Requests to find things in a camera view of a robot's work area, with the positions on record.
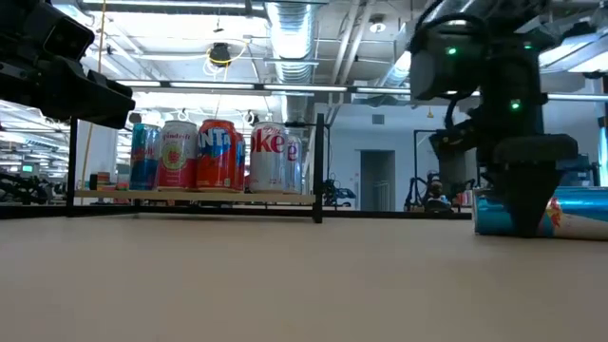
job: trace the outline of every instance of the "wooden shelf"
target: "wooden shelf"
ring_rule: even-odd
[[[314,195],[202,193],[175,191],[91,191],[77,190],[76,198],[122,200],[210,200],[237,202],[314,203]]]

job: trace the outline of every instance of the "fanta logo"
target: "fanta logo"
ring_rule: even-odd
[[[255,136],[251,136],[252,152],[282,153],[285,149],[285,138],[280,135],[264,134],[259,129]]]
[[[211,128],[199,133],[199,156],[218,157],[231,147],[230,132],[223,128]]]
[[[297,160],[297,145],[295,143],[290,143],[287,147],[287,160],[290,162]]]

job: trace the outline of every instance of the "diet coke can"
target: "diet coke can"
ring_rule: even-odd
[[[302,141],[295,135],[287,136],[285,193],[302,193]]]
[[[251,192],[284,193],[286,163],[285,126],[281,123],[256,123],[251,134]]]
[[[161,132],[159,190],[195,187],[197,136],[194,123],[174,120],[164,124]]]

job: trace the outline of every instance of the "doorway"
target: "doorway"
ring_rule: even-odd
[[[361,151],[361,210],[395,211],[395,151]]]

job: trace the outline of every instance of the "metal shelf frame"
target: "metal shelf frame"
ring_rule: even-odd
[[[264,216],[264,217],[297,217],[312,218],[315,223],[322,223],[323,218],[352,219],[471,219],[471,215],[456,213],[451,215],[434,213],[408,212],[361,212],[343,211],[323,206],[323,165],[325,129],[331,129],[325,123],[325,115],[316,115],[314,124],[296,124],[296,126],[314,126],[313,154],[313,193],[311,195],[281,194],[217,194],[199,192],[157,192],[157,191],[81,191],[76,190],[76,155],[78,140],[78,120],[70,120],[69,161],[67,166],[67,199],[66,205],[31,205],[0,206],[0,219],[33,219],[54,217],[94,217],[125,215],[139,213],[164,213],[188,215],[229,215],[229,216]],[[77,198],[113,198],[130,199],[130,204],[75,205]],[[198,207],[198,206],[151,206],[142,205],[142,200],[208,200],[218,202],[256,202],[258,206],[244,205],[233,208]],[[299,203],[307,206],[274,205],[272,203]]]

